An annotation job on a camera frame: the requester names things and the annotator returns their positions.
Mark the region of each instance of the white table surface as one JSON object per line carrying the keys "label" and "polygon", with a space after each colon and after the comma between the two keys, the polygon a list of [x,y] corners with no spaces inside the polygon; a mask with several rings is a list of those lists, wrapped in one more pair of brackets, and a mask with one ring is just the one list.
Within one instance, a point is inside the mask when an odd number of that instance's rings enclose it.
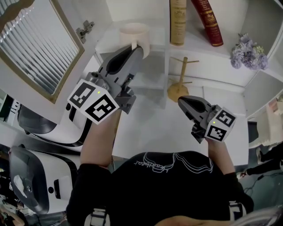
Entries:
{"label": "white table surface", "polygon": [[[189,87],[190,95],[203,97],[202,87]],[[113,155],[131,158],[136,154],[153,152],[197,151],[207,156],[207,142],[199,144],[191,135],[193,122],[177,103],[168,99],[166,108],[151,109],[134,105],[129,115],[122,112]],[[248,163],[249,137],[245,116],[237,120],[225,143],[234,165]]]}

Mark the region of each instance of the person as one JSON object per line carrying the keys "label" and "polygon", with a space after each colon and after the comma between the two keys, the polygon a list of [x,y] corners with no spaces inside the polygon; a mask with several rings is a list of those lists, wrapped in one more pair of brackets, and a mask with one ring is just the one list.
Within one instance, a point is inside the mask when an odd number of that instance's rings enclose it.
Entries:
{"label": "person", "polygon": [[105,225],[227,226],[253,210],[226,145],[210,139],[209,158],[194,151],[145,152],[111,174],[118,117],[119,110],[93,124],[86,137],[66,209],[70,225],[88,226],[102,209]]}
{"label": "person", "polygon": [[22,219],[24,218],[24,215],[21,213],[21,217],[18,216],[15,213],[10,212],[9,210],[7,210],[4,206],[0,206],[0,219],[1,219],[1,224],[0,225],[4,225],[4,226],[28,226],[25,223],[25,220]]}
{"label": "person", "polygon": [[271,151],[263,154],[260,147],[256,149],[257,164],[254,168],[249,168],[237,174],[238,179],[248,175],[264,174],[273,170],[283,170],[283,143],[273,147]]}

